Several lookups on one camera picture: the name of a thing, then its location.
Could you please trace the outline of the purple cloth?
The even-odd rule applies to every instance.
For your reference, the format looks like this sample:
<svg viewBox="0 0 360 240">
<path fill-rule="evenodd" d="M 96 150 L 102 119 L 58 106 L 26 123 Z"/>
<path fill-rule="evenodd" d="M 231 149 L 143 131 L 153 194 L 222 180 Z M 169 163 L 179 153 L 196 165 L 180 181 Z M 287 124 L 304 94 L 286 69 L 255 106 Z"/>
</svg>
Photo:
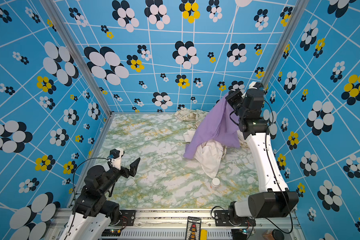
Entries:
<svg viewBox="0 0 360 240">
<path fill-rule="evenodd" d="M 241 147 L 237 133 L 239 117 L 227 102 L 227 96 L 228 94 L 225 94 L 218 101 L 198 126 L 191 143 L 185 148 L 184 158 L 192 159 L 197 147 L 209 140 L 215 140 L 230 148 Z"/>
</svg>

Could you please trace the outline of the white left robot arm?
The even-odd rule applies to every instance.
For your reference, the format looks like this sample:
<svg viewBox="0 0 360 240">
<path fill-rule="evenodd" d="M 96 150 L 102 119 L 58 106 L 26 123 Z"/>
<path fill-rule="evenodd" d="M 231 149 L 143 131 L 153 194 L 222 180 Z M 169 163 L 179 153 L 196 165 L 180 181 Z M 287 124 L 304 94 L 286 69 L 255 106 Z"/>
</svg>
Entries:
<svg viewBox="0 0 360 240">
<path fill-rule="evenodd" d="M 116 163 L 121 158 L 108 161 L 109 170 L 101 165 L 91 167 L 85 177 L 85 185 L 73 207 L 65 230 L 60 236 L 61 240 L 100 240 L 106 228 L 119 226 L 114 232 L 117 236 L 121 231 L 132 226 L 135 221 L 136 211 L 121 211 L 120 205 L 107 199 L 120 177 L 134 177 L 137 173 L 140 158 L 137 158 L 128 168 L 117 167 Z"/>
</svg>

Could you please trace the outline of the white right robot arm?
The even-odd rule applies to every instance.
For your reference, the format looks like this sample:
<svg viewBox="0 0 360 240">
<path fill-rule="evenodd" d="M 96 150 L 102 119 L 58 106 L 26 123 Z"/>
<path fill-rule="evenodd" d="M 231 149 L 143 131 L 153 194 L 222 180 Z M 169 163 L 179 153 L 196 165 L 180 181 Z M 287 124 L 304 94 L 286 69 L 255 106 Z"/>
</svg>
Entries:
<svg viewBox="0 0 360 240">
<path fill-rule="evenodd" d="M 271 145 L 271 124 L 261 117 L 264 87 L 251 83 L 248 90 L 235 90 L 226 97 L 227 103 L 238 116 L 235 122 L 242 132 L 254 158 L 258 174 L 259 192 L 241 202 L 231 202 L 230 222 L 234 226 L 255 224 L 256 218 L 284 218 L 299 201 L 283 179 Z"/>
</svg>

